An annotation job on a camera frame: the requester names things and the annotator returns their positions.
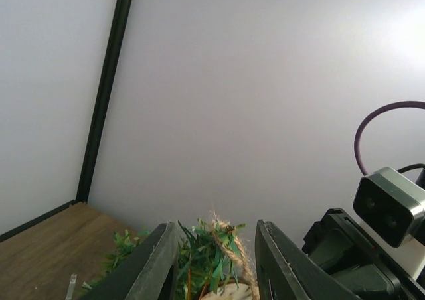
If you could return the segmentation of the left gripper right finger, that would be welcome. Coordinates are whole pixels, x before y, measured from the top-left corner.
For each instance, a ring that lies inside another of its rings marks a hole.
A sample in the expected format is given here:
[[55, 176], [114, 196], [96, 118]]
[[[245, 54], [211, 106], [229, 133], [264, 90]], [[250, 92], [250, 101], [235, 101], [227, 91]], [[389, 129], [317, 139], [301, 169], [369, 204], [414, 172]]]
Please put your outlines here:
[[315, 265], [273, 222], [256, 225], [255, 258], [261, 299], [358, 299]]

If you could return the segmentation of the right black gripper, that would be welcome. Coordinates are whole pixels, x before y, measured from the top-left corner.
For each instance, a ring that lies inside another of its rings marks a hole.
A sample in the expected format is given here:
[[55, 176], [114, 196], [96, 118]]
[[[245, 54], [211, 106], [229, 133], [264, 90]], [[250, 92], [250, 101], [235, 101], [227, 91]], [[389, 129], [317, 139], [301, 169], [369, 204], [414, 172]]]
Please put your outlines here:
[[303, 240], [310, 260], [361, 299], [424, 298], [424, 287], [341, 208], [330, 208]]

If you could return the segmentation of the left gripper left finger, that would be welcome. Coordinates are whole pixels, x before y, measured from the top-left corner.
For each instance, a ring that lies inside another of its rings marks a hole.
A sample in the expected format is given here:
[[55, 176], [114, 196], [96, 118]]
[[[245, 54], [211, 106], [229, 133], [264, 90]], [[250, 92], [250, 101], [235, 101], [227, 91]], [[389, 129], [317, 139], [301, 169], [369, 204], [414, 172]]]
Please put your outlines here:
[[178, 235], [162, 223], [133, 253], [87, 294], [85, 300], [174, 299], [178, 271]]

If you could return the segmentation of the small green christmas tree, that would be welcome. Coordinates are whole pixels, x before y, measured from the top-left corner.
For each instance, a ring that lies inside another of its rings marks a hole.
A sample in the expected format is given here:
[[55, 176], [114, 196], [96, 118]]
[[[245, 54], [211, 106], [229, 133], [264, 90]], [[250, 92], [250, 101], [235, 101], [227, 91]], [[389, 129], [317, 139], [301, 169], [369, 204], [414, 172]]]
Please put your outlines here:
[[[214, 247], [213, 239], [206, 234], [198, 220], [196, 226], [188, 228], [182, 223], [174, 223], [178, 235], [178, 271], [174, 299], [250, 299], [247, 296], [246, 286], [236, 288], [228, 284], [223, 296], [210, 292], [207, 283], [212, 264], [218, 260], [218, 250]], [[114, 234], [115, 250], [106, 256], [104, 274], [99, 280], [84, 283], [85, 294], [98, 286], [105, 278], [113, 273], [148, 236], [132, 236], [126, 231], [124, 234]]]

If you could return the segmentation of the brown heart ornament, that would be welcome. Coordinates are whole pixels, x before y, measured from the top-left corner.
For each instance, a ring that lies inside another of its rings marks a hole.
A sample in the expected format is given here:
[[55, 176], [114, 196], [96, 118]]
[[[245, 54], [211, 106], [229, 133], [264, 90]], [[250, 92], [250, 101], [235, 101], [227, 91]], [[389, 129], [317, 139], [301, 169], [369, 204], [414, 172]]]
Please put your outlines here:
[[247, 296], [250, 299], [259, 299], [258, 282], [252, 269], [252, 260], [248, 250], [240, 238], [239, 233], [245, 229], [245, 223], [232, 224], [221, 219], [217, 213], [212, 212], [207, 221], [200, 221], [218, 250], [218, 260], [212, 264], [207, 283], [210, 292], [223, 296], [228, 284], [236, 288], [246, 286]]

